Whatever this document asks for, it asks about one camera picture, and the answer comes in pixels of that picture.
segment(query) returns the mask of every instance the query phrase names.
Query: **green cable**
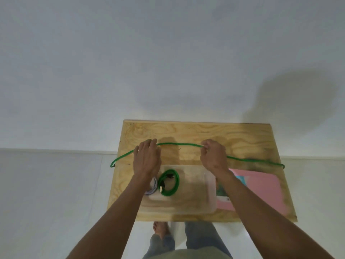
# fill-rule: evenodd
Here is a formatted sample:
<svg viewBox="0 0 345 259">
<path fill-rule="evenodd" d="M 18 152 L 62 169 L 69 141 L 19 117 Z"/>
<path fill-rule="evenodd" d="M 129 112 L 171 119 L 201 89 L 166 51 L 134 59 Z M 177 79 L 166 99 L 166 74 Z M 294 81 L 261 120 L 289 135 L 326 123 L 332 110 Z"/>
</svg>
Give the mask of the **green cable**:
<svg viewBox="0 0 345 259">
<path fill-rule="evenodd" d="M 164 180 L 166 178 L 175 178 L 175 185 L 171 190 L 165 190 Z M 180 177 L 174 169 L 166 170 L 158 179 L 158 190 L 162 187 L 161 194 L 164 196 L 172 196 L 176 193 L 178 186 L 180 185 Z"/>
<path fill-rule="evenodd" d="M 191 145 L 191 146 L 196 146 L 196 147 L 203 147 L 202 145 L 200 144 L 190 144 L 190 143 L 159 143 L 157 145 L 164 145 L 164 144 L 170 144 L 170 145 Z M 125 153 L 119 157 L 117 157 L 110 165 L 110 167 L 115 167 L 115 163 L 120 160 L 121 158 L 123 157 L 126 157 L 127 155 L 130 155 L 132 152 L 134 152 L 134 150 L 132 151 L 129 151 L 128 153 Z M 237 157 L 233 157 L 233 156 L 229 156 L 227 155 L 226 156 L 227 158 L 229 159 L 234 159 L 234 160 L 237 160 L 237 161 L 242 161 L 242 162 L 251 162 L 251 163 L 266 163 L 266 164 L 272 164 L 272 165 L 278 165 L 278 166 L 281 166 L 283 169 L 285 168 L 285 165 L 283 164 L 279 164 L 279 163 L 274 163 L 274 162 L 271 162 L 269 160 L 260 160 L 260 159 L 250 159 L 250 158 L 237 158 Z"/>
</svg>

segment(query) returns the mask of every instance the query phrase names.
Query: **white tile floor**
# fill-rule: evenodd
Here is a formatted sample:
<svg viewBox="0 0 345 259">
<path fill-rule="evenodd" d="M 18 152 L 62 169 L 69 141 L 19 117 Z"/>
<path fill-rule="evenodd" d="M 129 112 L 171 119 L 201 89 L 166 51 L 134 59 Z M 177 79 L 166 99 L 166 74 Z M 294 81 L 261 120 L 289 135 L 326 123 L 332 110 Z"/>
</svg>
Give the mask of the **white tile floor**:
<svg viewBox="0 0 345 259">
<path fill-rule="evenodd" d="M 0 151 L 0 258 L 65 258 L 106 211 L 113 159 Z M 283 163 L 297 225 L 343 258 L 345 161 Z M 183 224 L 173 227 L 176 248 L 185 248 Z M 234 258 L 261 258 L 241 223 L 215 227 Z M 136 222 L 123 258 L 141 258 L 152 233 L 152 223 Z"/>
</svg>

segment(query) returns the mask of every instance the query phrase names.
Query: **blue jeans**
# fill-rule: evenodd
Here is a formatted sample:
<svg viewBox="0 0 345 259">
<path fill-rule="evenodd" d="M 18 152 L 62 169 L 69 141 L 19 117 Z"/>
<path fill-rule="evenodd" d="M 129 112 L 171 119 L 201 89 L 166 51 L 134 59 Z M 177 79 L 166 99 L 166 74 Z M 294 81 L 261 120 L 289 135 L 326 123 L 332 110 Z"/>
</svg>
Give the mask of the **blue jeans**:
<svg viewBox="0 0 345 259">
<path fill-rule="evenodd" d="M 217 233 L 217 230 L 210 222 L 185 222 L 187 236 L 187 249 L 200 249 L 213 246 L 231 257 L 228 249 Z M 172 235 L 164 236 L 163 240 L 156 234 L 150 239 L 150 247 L 143 259 L 157 256 L 175 250 L 175 240 Z"/>
</svg>

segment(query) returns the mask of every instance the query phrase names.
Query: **bare foot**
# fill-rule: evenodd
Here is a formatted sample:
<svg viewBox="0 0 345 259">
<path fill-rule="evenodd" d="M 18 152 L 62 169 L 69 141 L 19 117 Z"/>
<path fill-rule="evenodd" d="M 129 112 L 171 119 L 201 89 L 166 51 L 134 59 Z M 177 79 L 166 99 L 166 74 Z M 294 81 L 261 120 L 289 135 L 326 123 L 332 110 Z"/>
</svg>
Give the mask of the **bare foot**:
<svg viewBox="0 0 345 259">
<path fill-rule="evenodd" d="M 161 239 L 163 239 L 165 235 L 170 234 L 167 222 L 154 222 L 153 230 L 155 231 L 155 234 L 159 235 Z"/>
</svg>

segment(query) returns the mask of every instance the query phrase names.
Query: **person's right arm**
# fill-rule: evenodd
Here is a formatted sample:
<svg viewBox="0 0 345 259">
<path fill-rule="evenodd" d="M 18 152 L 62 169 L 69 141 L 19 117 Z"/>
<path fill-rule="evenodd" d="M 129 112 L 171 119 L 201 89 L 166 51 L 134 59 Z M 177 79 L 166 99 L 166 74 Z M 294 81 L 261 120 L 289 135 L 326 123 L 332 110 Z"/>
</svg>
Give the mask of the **person's right arm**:
<svg viewBox="0 0 345 259">
<path fill-rule="evenodd" d="M 201 144 L 201 162 L 227 192 L 239 218 L 264 259 L 333 258 L 311 237 L 282 216 L 248 187 L 227 166 L 225 147 L 207 139 Z"/>
</svg>

